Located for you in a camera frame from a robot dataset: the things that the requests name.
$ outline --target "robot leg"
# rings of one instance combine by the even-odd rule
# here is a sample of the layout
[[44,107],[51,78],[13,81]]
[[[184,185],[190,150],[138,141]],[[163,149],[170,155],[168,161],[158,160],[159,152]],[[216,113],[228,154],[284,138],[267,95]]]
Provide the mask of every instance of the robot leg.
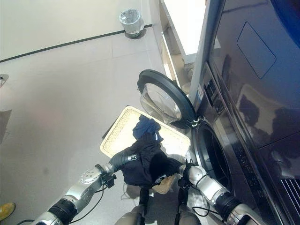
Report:
[[194,214],[189,207],[186,205],[181,205],[179,207],[179,214],[176,215],[175,224],[178,225],[201,225],[200,220]]
[[175,218],[175,225],[201,225],[200,220],[187,206],[188,189],[180,188],[178,192],[178,211]]
[[149,199],[149,189],[142,188],[140,191],[140,202],[131,212],[125,213],[115,225],[145,225],[143,217],[147,212],[147,203]]
[[125,213],[115,225],[144,225],[145,218],[143,217],[144,206],[135,206],[131,212]]

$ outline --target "laundry basket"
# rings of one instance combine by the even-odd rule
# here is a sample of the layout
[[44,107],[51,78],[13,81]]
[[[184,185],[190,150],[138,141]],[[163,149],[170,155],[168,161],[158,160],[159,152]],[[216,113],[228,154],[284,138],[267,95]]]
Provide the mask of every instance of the laundry basket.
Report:
[[[163,138],[161,150],[167,156],[183,163],[191,144],[190,139],[174,128],[131,106],[127,106],[122,111],[121,115],[102,141],[100,150],[109,158],[112,158],[116,153],[130,147],[136,141],[132,134],[132,130],[139,122],[141,114],[149,119],[154,119],[160,124],[161,129],[159,130],[159,134]],[[160,194],[166,194],[174,179],[175,175],[168,177],[164,179],[160,185],[154,186],[153,189]]]
[[144,29],[144,21],[137,9],[128,9],[121,12],[119,16],[120,22],[125,32],[131,37],[136,38]]

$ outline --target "yellow shoe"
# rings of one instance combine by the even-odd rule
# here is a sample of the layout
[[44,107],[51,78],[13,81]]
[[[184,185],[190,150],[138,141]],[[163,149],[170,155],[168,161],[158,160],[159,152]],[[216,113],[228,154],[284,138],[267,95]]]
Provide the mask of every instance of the yellow shoe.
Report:
[[14,203],[6,203],[6,204],[1,205],[0,206],[0,221],[9,217],[10,214],[12,214],[14,210],[15,210]]

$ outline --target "black baseboard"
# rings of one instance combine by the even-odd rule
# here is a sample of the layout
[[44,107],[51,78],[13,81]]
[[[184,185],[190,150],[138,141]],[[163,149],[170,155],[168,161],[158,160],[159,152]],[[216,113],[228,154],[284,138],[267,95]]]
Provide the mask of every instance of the black baseboard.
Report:
[[[144,28],[148,28],[148,27],[152,27],[152,24],[144,26]],[[98,35],[98,36],[89,37],[89,38],[85,38],[85,39],[81,39],[81,40],[77,40],[77,41],[67,42],[67,43],[60,44],[60,45],[55,45],[55,46],[48,47],[48,48],[35,50],[35,51],[32,51],[32,52],[28,52],[28,53],[25,53],[25,54],[21,54],[21,55],[17,55],[17,56],[11,57],[11,58],[0,60],[0,63],[8,61],[8,60],[14,60],[14,59],[20,58],[22,56],[31,55],[31,54],[35,54],[35,53],[40,53],[40,52],[47,51],[47,50],[50,50],[50,49],[53,49],[53,48],[59,48],[59,47],[63,47],[63,46],[66,46],[66,45],[76,44],[76,43],[83,42],[83,41],[89,41],[89,40],[93,40],[93,39],[96,39],[96,38],[103,38],[103,37],[107,37],[107,36],[111,36],[111,35],[115,35],[115,34],[121,34],[121,33],[125,33],[125,31],[120,30],[120,31],[116,31],[116,32],[108,33],[108,34]]]

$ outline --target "dark blue cloth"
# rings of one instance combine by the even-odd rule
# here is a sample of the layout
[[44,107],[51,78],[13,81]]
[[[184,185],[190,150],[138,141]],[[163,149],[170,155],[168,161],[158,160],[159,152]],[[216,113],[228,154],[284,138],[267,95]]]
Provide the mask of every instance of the dark blue cloth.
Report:
[[133,136],[138,140],[145,133],[150,133],[153,135],[153,139],[161,142],[163,138],[159,135],[160,125],[156,123],[153,119],[149,119],[144,115],[141,115],[139,122],[136,124],[133,131]]

